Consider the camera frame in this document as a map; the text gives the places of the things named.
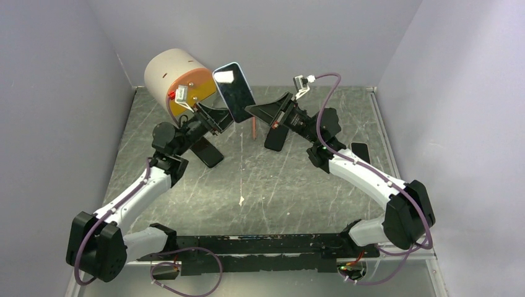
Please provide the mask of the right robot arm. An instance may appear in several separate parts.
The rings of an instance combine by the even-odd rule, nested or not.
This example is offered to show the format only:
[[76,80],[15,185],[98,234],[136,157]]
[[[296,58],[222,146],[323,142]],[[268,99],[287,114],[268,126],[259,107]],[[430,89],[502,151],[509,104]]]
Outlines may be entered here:
[[295,97],[284,93],[278,100],[249,105],[245,110],[270,128],[286,127],[311,142],[307,150],[313,166],[337,176],[370,196],[384,211],[378,218],[352,223],[340,241],[341,251],[358,255],[369,244],[391,243],[402,250],[413,246],[430,249],[430,228],[436,218],[426,187],[390,176],[339,142],[339,117],[334,108],[322,107],[314,116],[301,109]]

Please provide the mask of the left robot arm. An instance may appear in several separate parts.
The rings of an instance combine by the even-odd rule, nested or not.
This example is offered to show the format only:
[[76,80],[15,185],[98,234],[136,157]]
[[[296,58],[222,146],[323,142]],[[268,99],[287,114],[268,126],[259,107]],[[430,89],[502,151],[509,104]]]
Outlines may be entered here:
[[154,153],[141,175],[118,197],[94,213],[78,213],[71,225],[66,262],[74,268],[80,286],[95,280],[110,282],[125,264],[147,254],[169,260],[176,254],[176,231],[154,224],[129,234],[135,219],[159,196],[170,190],[184,175],[188,161],[182,156],[193,151],[209,168],[223,155],[206,139],[226,130],[233,118],[226,108],[201,103],[191,108],[192,117],[174,125],[157,124],[152,131]]

